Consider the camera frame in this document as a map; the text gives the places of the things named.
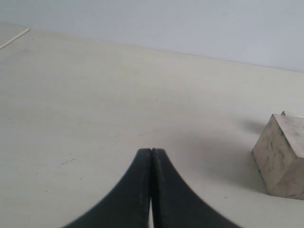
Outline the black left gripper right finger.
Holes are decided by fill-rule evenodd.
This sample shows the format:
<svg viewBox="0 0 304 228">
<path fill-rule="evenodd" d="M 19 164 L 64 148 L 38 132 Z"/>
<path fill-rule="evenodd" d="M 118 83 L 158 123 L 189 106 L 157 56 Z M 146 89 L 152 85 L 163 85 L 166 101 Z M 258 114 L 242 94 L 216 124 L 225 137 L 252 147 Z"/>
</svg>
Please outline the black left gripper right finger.
<svg viewBox="0 0 304 228">
<path fill-rule="evenodd" d="M 151 200 L 155 228 L 237 228 L 187 185 L 164 149 L 152 149 Z"/>
</svg>

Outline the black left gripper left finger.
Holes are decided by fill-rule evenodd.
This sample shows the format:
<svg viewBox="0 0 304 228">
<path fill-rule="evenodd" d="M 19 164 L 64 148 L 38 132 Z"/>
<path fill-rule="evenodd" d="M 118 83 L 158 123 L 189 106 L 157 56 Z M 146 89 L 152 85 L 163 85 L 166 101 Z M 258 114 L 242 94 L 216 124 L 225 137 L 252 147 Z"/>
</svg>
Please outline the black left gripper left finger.
<svg viewBox="0 0 304 228">
<path fill-rule="evenodd" d="M 151 149 L 139 149 L 114 188 L 66 228 L 147 228 L 150 210 Z"/>
</svg>

